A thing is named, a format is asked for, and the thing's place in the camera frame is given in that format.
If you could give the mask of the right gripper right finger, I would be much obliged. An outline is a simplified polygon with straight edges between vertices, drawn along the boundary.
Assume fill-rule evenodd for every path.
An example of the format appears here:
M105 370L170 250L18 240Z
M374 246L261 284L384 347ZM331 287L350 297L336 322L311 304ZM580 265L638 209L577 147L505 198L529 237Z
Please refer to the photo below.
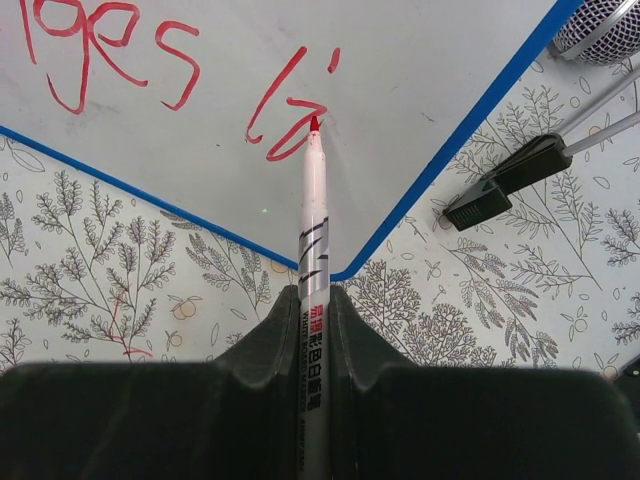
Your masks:
M422 367L331 290L331 470L337 479L635 479L631 406L601 376Z

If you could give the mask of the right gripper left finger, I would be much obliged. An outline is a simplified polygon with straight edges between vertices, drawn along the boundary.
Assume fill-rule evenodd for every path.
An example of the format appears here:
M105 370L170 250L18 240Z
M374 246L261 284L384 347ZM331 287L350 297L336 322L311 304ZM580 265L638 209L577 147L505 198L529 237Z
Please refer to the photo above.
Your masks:
M292 479L299 301L207 362L32 363L1 378L5 479Z

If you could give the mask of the red whiteboard marker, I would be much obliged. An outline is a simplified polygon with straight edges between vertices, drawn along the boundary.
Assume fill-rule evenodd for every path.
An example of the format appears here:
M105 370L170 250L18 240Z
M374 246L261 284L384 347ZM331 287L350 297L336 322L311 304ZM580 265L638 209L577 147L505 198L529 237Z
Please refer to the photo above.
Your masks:
M313 117L304 155L298 297L297 477L329 479L329 213L320 122Z

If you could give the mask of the blue framed whiteboard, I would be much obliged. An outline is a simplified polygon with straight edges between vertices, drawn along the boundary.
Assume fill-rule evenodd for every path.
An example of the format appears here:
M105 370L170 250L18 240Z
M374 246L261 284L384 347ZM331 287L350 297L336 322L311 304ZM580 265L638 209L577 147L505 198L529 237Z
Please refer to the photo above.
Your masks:
M5 1L4 135L287 265L312 120L355 274L574 1Z

